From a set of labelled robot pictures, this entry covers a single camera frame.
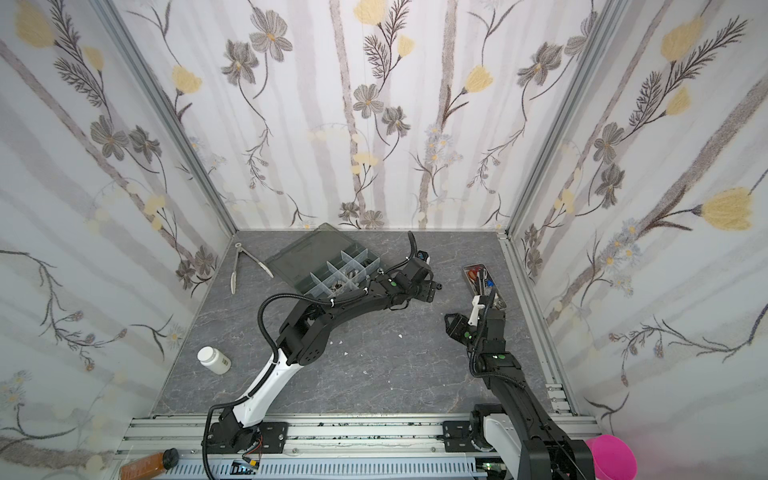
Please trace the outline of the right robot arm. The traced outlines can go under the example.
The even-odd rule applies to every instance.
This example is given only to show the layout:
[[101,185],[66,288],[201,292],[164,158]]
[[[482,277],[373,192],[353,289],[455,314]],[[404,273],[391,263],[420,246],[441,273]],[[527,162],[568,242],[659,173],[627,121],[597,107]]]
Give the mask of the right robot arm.
[[472,412],[471,441],[481,450],[495,450],[513,479],[594,479],[589,447],[550,417],[506,350],[506,315],[495,307],[496,296],[496,288],[475,296],[469,316],[444,316],[448,336],[466,347],[469,373],[498,401]]

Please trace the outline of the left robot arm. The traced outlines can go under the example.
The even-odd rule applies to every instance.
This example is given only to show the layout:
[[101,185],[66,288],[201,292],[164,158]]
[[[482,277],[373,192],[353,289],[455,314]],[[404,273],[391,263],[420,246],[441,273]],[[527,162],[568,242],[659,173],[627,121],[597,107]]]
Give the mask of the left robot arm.
[[[266,412],[289,380],[325,352],[332,331],[375,311],[399,311],[412,300],[430,303],[441,288],[427,260],[418,256],[413,232],[407,233],[409,253],[386,270],[378,270],[363,287],[328,299],[296,293],[267,297],[256,314],[257,327],[271,357],[248,389],[237,399],[209,407],[201,442],[201,461],[207,478],[214,473],[209,462],[213,450],[246,452],[262,438],[259,428]],[[296,302],[274,339],[264,323],[267,308],[278,300]]]

